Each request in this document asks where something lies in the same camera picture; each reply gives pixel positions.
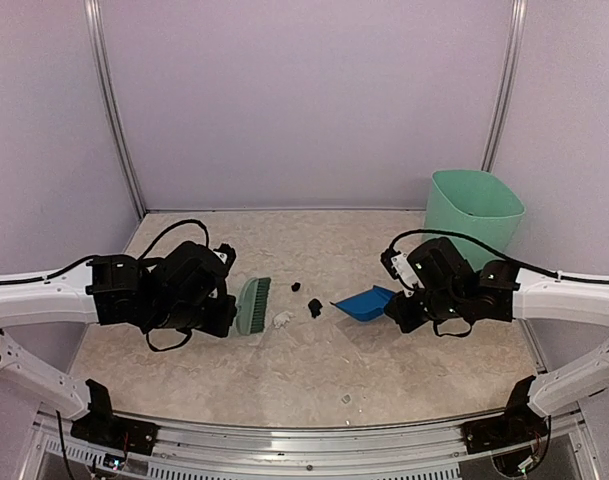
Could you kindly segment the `green hand brush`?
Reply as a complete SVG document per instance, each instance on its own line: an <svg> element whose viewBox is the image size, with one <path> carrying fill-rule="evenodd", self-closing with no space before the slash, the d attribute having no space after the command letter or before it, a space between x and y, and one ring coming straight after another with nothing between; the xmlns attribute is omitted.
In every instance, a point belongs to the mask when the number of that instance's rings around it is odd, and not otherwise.
<svg viewBox="0 0 609 480"><path fill-rule="evenodd" d="M270 277L253 277L243 285L235 317L235 328L240 335L249 336L264 331L270 285Z"/></svg>

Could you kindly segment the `blue plastic dustpan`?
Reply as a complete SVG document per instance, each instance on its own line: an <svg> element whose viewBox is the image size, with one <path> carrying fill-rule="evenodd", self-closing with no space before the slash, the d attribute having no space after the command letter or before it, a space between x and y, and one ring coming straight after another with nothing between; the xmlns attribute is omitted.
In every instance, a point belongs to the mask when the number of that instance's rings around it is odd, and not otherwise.
<svg viewBox="0 0 609 480"><path fill-rule="evenodd" d="M393 291L374 285L369 290L332 302L332 305L354 320L365 323L381 317L394 295Z"/></svg>

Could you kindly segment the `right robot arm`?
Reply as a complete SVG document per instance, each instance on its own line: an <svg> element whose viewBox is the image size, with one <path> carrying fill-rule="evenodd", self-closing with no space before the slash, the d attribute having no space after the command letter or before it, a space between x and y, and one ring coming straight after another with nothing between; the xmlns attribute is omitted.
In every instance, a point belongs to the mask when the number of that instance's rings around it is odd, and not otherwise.
<svg viewBox="0 0 609 480"><path fill-rule="evenodd" d="M385 307L404 333L451 319L559 320L609 328L609 277L552 272L495 251L475 270L454 245L454 235L432 238L405 254L389 246L380 261L403 289ZM495 426L507 444L580 399L609 388L609 338L589 353L543 375L518 382Z"/></svg>

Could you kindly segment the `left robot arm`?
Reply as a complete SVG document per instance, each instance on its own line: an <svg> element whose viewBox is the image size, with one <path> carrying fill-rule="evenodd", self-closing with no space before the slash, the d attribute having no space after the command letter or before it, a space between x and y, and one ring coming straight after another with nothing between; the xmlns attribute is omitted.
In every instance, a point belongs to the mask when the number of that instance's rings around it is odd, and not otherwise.
<svg viewBox="0 0 609 480"><path fill-rule="evenodd" d="M72 268L21 279L0 278L0 379L20 385L60 415L83 420L105 445L124 434L108 390L79 380L28 353L8 330L39 324L127 324L144 335L170 329L224 338L236 315L226 279L236 259L227 244L216 249L185 241L163 258L94 256Z"/></svg>

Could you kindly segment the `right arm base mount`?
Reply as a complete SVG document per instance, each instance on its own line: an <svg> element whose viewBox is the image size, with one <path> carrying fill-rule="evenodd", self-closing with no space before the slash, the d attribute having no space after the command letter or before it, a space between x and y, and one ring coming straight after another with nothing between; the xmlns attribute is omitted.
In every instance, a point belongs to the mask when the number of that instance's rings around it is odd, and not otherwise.
<svg viewBox="0 0 609 480"><path fill-rule="evenodd" d="M546 437L550 427L545 417L529 409L505 411L501 415L465 422L461 426L468 454L499 450Z"/></svg>

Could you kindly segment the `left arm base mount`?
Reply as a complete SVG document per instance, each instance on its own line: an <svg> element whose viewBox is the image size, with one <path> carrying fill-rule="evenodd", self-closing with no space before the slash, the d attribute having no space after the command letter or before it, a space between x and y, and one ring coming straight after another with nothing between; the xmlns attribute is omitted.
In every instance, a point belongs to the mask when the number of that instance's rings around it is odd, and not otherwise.
<svg viewBox="0 0 609 480"><path fill-rule="evenodd" d="M71 436L91 444L151 456L160 427L152 422L89 412L72 422Z"/></svg>

